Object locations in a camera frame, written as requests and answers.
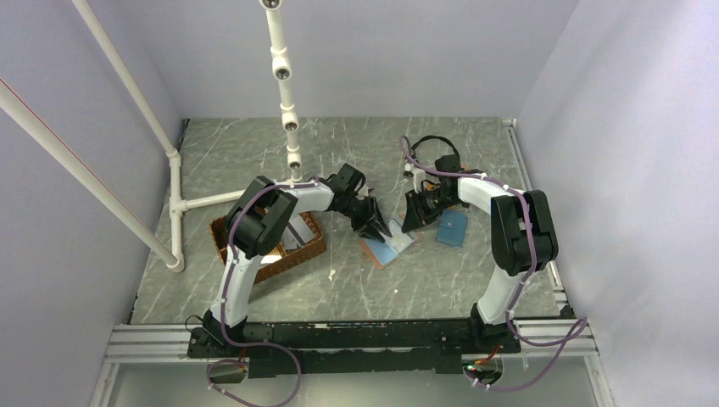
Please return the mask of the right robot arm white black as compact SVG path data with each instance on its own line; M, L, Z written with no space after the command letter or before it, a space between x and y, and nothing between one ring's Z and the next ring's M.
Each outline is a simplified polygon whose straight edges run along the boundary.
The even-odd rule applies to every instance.
M467 329L471 347L487 352L510 332L516 303L534 272L559 253L549 200L541 190L517 190L484 173L466 172L455 154L437 159L430 173L438 179L433 188L418 186L404 195L402 231L428 226L459 204L489 214L495 269L472 306Z

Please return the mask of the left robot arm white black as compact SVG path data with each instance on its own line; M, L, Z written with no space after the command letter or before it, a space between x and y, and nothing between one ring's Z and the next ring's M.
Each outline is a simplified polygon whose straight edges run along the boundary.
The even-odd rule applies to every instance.
M215 302L203 316L210 345L224 356L243 345L249 296L262 257L278 243L291 221L305 212L337 212L359 237L384 242L392 233L376 198L362 196L365 175L349 164L327 178L294 183L256 176L226 216L226 267Z

